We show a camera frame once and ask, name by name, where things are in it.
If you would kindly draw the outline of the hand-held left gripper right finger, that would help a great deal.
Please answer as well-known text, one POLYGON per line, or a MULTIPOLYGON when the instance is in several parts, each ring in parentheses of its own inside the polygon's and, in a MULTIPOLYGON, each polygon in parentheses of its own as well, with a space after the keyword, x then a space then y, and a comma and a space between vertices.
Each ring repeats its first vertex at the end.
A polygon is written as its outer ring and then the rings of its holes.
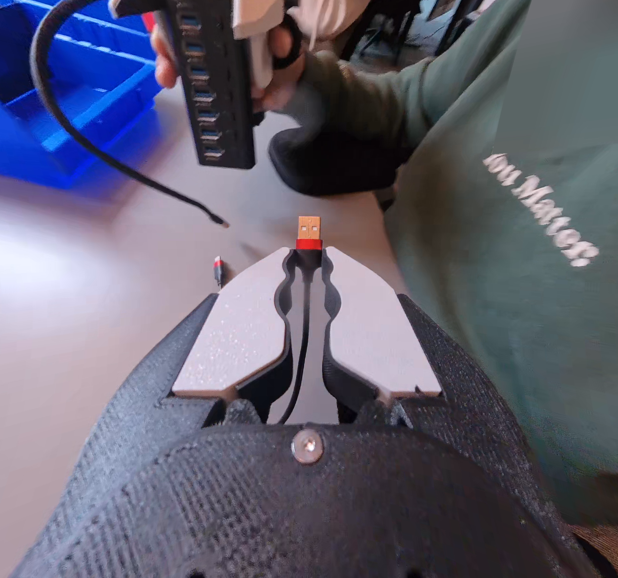
POLYGON ((336 247, 322 254, 322 377, 336 399, 339 423, 352 423, 367 403, 434 398, 443 389, 396 291, 336 247))

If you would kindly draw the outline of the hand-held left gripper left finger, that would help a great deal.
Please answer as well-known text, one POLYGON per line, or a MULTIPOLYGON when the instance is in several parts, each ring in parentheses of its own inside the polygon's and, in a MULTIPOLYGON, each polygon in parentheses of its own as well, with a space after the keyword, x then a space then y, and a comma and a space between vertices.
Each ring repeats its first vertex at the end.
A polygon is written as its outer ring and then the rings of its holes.
POLYGON ((222 288, 171 392, 175 397, 250 402, 266 423, 271 406, 292 384, 287 319, 294 251, 282 247, 222 288))

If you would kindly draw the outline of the blue plastic bin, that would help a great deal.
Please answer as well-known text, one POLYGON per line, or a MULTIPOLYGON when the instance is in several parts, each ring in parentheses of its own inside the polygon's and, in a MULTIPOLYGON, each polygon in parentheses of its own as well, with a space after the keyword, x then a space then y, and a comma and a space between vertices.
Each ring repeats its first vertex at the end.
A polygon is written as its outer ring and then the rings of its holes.
MULTIPOLYGON (((62 0, 1 0, 1 176, 71 188, 95 157, 46 110, 30 74, 30 46, 62 0)), ((141 17, 113 18, 100 0, 61 26, 48 57, 63 113, 106 151, 146 116, 160 88, 141 17)))

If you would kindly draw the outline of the black USB hub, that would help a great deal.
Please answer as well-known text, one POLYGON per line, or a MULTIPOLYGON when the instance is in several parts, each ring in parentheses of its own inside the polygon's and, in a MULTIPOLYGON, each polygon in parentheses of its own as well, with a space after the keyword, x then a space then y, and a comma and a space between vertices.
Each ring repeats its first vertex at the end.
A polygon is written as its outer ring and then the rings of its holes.
POLYGON ((234 39, 233 0, 166 0, 157 21, 174 48, 201 165, 256 163, 248 48, 234 39))

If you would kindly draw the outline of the person's right forearm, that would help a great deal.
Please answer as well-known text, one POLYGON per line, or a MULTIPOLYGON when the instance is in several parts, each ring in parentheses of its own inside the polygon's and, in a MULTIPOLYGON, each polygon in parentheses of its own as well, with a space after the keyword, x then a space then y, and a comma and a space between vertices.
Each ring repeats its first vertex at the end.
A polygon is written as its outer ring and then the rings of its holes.
POLYGON ((386 73, 356 71, 329 52, 307 54, 282 112, 312 132, 416 148, 473 76, 459 48, 386 73))

